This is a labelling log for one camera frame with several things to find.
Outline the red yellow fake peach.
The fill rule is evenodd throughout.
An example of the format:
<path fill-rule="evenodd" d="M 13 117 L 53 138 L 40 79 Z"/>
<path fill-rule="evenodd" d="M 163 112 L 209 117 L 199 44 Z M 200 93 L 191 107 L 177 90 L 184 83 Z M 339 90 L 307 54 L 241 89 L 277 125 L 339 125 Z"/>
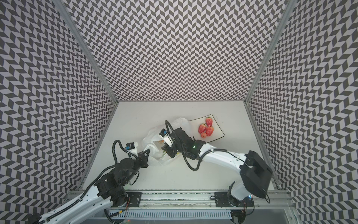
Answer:
<path fill-rule="evenodd" d="M 207 127 L 213 126 L 213 119 L 211 116 L 206 117 L 205 122 L 206 122 Z"/>

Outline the white plastic bag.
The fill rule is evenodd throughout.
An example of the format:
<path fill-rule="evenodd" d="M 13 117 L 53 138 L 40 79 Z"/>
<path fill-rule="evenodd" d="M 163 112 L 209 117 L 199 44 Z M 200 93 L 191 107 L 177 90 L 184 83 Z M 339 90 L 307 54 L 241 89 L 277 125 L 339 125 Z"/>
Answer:
<path fill-rule="evenodd" d="M 178 118 L 173 120 L 171 123 L 174 129 L 182 128 L 188 135 L 192 134 L 191 125 L 186 118 Z M 162 129 L 165 129 L 165 125 L 161 125 L 151 129 L 147 136 L 142 140 L 141 145 L 143 150 L 150 150 L 148 165 L 150 167 L 154 166 L 166 166 L 172 163 L 175 159 L 179 159 L 181 154 L 178 153 L 174 158 L 171 158 L 164 150 L 161 148 L 164 146 L 165 141 L 163 137 L 159 135 Z"/>

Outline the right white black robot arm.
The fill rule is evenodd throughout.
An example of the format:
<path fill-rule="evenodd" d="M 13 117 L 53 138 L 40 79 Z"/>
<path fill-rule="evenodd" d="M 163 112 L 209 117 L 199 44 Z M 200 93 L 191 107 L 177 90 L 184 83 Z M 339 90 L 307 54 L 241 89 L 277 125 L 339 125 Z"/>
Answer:
<path fill-rule="evenodd" d="M 273 171 L 257 152 L 250 150 L 246 154 L 239 154 L 214 147 L 205 141 L 189 137 L 180 127 L 174 129 L 167 120 L 159 135 L 165 142 L 162 149 L 171 158 L 178 153 L 182 154 L 192 171 L 198 171 L 203 162 L 209 162 L 238 173 L 240 179 L 230 185 L 228 200 L 241 202 L 255 196 L 270 203 L 268 189 Z"/>

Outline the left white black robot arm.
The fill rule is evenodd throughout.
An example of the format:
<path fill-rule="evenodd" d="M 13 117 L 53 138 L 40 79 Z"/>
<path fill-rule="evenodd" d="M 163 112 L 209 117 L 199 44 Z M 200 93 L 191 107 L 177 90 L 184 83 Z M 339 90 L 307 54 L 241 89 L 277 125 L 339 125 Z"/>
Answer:
<path fill-rule="evenodd" d="M 135 142 L 122 146 L 115 140 L 112 145 L 114 165 L 105 168 L 84 192 L 57 209 L 46 214 L 33 214 L 28 224 L 80 224 L 90 216 L 113 206 L 126 206 L 129 196 L 124 186 L 148 167 L 150 149 L 137 152 Z"/>

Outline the red fake strawberry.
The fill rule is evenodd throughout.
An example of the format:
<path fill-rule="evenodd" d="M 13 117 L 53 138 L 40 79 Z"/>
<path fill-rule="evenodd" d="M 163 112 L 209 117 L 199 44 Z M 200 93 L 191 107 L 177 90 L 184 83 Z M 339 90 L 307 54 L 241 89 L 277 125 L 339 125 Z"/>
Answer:
<path fill-rule="evenodd" d="M 202 133 L 206 132 L 206 129 L 207 129 L 206 124 L 202 123 L 202 124 L 200 124 L 200 126 L 198 128 L 198 133 L 202 134 Z"/>

